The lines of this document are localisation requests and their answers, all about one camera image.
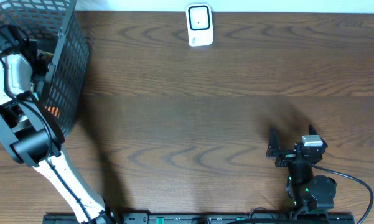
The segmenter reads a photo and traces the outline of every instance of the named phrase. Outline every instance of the wood grain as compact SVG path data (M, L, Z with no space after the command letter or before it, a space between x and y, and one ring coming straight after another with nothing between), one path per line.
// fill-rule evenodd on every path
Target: wood grain
M214 44L200 48L188 46L183 13L77 15L92 51L65 145L112 206L291 206L287 170L265 158L271 125L289 148L314 124L329 145L319 165L374 191L374 15L215 13ZM358 220L366 189L328 176L338 183L334 211ZM0 223L40 223L50 212L71 209L0 145Z

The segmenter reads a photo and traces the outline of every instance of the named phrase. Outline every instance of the wooden surface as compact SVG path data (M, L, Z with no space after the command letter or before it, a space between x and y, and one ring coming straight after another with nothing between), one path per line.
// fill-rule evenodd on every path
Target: wooden surface
M265 157L314 124L319 163L374 191L374 15L215 13L214 44L190 48L184 13L78 12L93 46L65 145L110 205L151 212L291 206L286 169ZM369 194L337 183L334 211L358 220ZM72 212L0 145L0 223ZM374 223L374 206L367 218Z

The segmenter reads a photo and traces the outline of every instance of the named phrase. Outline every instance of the perforated basket side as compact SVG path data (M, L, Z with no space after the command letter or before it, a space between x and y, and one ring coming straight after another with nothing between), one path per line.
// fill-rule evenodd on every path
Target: perforated basket side
M83 36L82 29L75 13L70 20L66 34L60 40L57 48L62 47L58 63L46 82L52 79L49 91L43 91L43 98L47 97L45 107L59 120L61 129L66 135L75 120L77 104L83 88L86 67L90 51Z

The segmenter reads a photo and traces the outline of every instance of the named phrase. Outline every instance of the basket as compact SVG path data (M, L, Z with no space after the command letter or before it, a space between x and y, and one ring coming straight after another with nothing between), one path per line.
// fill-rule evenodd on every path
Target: basket
M37 41L38 49L54 53L39 101L64 135L75 120L90 54L75 5L73 0L0 0L0 26L18 26Z

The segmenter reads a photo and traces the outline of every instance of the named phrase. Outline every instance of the white wall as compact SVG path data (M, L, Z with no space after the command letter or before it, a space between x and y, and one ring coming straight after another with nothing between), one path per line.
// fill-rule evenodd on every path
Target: white wall
M374 13L374 0L206 0L214 12ZM184 11L191 0L77 0L76 10Z

